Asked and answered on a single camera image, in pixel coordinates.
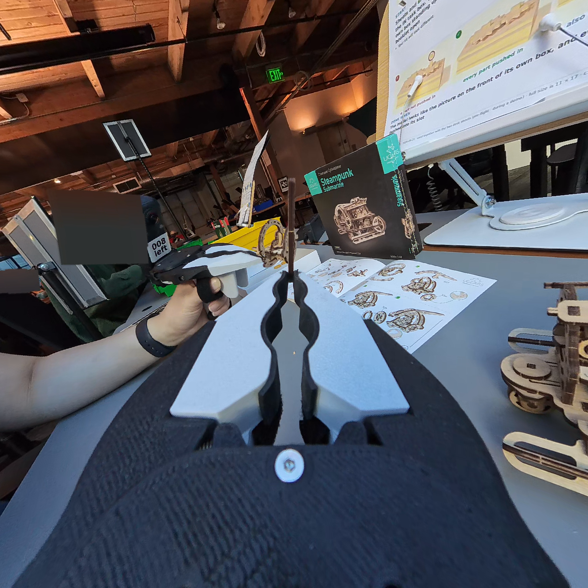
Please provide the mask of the person's left hand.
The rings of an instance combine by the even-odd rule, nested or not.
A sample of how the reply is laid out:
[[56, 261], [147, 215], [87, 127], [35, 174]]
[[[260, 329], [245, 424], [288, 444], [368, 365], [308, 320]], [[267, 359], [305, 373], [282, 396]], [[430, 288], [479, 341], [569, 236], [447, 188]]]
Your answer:
[[210, 303], [203, 303], [197, 290], [200, 284], [208, 287], [212, 293], [219, 292], [222, 287], [217, 277], [178, 285], [163, 311], [146, 323], [155, 341], [167, 347], [179, 346], [210, 320], [229, 309], [231, 300], [225, 295]]

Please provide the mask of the loose curved wooden part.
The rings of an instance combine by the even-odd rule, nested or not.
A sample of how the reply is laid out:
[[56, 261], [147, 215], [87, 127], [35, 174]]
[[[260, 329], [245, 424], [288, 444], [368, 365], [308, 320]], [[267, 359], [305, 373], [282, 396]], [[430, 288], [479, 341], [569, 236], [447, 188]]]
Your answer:
[[512, 432], [502, 442], [504, 456], [519, 471], [587, 496], [587, 440], [574, 445], [523, 432]]

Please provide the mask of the thin dark wooden part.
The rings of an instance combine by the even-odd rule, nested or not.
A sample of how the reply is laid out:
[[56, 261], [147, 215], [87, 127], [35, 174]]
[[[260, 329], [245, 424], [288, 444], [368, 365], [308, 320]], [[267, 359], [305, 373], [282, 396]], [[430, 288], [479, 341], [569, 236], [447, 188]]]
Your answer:
[[295, 235], [295, 197], [296, 197], [296, 179], [288, 178], [288, 274], [293, 278], [295, 252], [296, 252], [296, 235]]

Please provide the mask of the instruction sheet on board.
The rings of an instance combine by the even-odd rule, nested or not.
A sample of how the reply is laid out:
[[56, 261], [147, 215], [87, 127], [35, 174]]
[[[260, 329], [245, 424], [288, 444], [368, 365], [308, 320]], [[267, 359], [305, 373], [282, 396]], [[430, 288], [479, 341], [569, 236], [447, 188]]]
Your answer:
[[389, 1], [379, 62], [407, 164], [584, 118], [587, 1]]

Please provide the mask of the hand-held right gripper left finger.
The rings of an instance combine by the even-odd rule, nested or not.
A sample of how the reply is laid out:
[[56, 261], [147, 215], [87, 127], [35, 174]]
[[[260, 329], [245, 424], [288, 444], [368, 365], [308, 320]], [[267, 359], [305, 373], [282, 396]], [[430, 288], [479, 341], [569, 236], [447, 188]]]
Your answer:
[[216, 320], [171, 405], [175, 417], [237, 425], [242, 434], [262, 423], [276, 431], [282, 415], [277, 353], [289, 275], [273, 275]]

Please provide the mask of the black model kit box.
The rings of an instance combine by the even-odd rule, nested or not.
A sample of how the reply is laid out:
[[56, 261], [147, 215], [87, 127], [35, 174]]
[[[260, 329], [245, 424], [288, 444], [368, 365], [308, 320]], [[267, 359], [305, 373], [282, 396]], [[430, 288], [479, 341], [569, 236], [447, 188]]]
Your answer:
[[415, 259], [422, 250], [396, 134], [305, 175], [336, 254]]

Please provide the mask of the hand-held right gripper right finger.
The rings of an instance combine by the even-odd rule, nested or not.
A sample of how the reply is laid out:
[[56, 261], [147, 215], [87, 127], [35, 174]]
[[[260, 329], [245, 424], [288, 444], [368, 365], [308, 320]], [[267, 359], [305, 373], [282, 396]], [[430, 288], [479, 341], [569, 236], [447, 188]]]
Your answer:
[[367, 323], [305, 274], [293, 278], [299, 330], [307, 339], [301, 376], [307, 445], [328, 444], [348, 422], [409, 410]]

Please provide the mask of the green plastic bin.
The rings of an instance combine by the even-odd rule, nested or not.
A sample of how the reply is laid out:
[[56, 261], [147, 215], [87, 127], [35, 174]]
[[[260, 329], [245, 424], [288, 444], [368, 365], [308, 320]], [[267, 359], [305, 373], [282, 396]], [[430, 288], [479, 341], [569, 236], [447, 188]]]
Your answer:
[[[185, 249], [199, 248], [202, 246], [203, 246], [202, 239], [196, 239], [196, 240], [184, 242], [183, 244], [179, 245], [175, 250], [176, 251], [183, 251]], [[176, 285], [156, 283], [154, 281], [154, 278], [150, 278], [150, 282], [156, 292], [158, 292], [160, 294], [165, 294], [168, 297], [171, 297], [176, 289]]]

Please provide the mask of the large wooden vehicle model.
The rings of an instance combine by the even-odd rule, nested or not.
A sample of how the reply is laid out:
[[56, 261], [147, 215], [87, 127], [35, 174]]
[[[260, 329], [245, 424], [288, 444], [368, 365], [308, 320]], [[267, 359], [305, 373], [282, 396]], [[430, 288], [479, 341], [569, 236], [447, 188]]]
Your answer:
[[519, 328], [508, 335], [514, 354], [500, 365], [512, 404], [542, 415], [557, 408], [587, 436], [587, 300], [579, 289], [587, 282], [549, 282], [558, 289], [557, 304], [548, 308], [556, 319], [552, 331]]

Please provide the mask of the small wooden wheel assembly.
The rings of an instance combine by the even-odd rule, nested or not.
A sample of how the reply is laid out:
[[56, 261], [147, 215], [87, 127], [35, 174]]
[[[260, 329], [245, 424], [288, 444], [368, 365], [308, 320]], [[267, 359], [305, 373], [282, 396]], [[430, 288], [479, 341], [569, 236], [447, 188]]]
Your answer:
[[280, 220], [270, 219], [261, 227], [258, 238], [258, 255], [264, 268], [290, 263], [289, 231]]

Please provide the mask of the distant instruction sheet stand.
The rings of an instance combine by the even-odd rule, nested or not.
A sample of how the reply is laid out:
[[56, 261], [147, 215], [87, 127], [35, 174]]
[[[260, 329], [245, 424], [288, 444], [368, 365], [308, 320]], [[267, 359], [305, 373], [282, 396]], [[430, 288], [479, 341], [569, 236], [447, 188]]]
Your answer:
[[237, 226], [245, 228], [252, 226], [252, 214], [254, 211], [254, 173], [256, 170], [256, 166], [259, 162], [259, 158], [261, 157], [263, 151], [266, 148], [268, 143], [268, 135], [269, 131], [266, 131], [264, 136], [261, 138], [259, 143], [255, 146], [252, 158], [247, 166], [244, 181], [243, 181], [243, 188], [241, 194], [241, 201], [240, 201], [240, 210], [239, 210], [239, 217], [237, 221]]

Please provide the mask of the yellow plastic bin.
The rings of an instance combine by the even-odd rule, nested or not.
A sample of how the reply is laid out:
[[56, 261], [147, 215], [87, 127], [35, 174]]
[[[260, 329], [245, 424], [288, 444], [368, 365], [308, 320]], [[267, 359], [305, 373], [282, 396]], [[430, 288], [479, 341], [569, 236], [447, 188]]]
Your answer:
[[258, 251], [259, 234], [266, 224], [271, 224], [263, 240], [265, 247], [269, 247], [275, 238], [276, 230], [282, 226], [279, 219], [271, 219], [269, 221], [255, 222], [250, 228], [240, 228], [238, 231], [232, 232], [231, 235], [212, 241], [211, 244], [228, 243], [235, 246], [240, 246], [250, 251]]

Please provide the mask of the aluminium frame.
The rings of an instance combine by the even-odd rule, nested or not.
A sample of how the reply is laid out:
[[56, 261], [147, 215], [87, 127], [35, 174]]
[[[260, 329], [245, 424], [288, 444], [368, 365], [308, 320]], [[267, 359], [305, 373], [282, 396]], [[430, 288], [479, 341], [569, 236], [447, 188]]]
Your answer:
[[107, 300], [100, 284], [84, 265], [63, 265], [53, 220], [35, 196], [32, 196], [3, 227], [2, 232], [29, 266], [48, 265], [43, 278], [52, 294], [69, 314], [72, 304], [86, 309]]

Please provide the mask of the open instruction booklet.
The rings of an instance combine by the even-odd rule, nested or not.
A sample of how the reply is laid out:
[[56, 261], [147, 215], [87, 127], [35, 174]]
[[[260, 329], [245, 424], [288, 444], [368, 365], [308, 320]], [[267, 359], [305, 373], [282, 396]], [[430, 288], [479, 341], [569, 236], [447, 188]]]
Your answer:
[[420, 261], [328, 259], [307, 275], [408, 352], [414, 352], [493, 284], [494, 279]]

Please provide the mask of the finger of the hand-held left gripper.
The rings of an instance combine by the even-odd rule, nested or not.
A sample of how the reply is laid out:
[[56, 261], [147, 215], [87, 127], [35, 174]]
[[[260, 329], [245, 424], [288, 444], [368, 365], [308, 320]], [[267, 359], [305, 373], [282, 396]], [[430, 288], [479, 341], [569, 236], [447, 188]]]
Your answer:
[[247, 268], [262, 264], [256, 254], [220, 254], [204, 256], [187, 263], [183, 267], [183, 277], [187, 280], [202, 279], [204, 273], [220, 279], [221, 291], [228, 298], [237, 298], [239, 288], [248, 285]]
[[211, 245], [185, 249], [186, 253], [194, 254], [185, 264], [186, 268], [213, 267], [236, 265], [248, 267], [256, 263], [256, 254], [248, 249], [234, 245]]

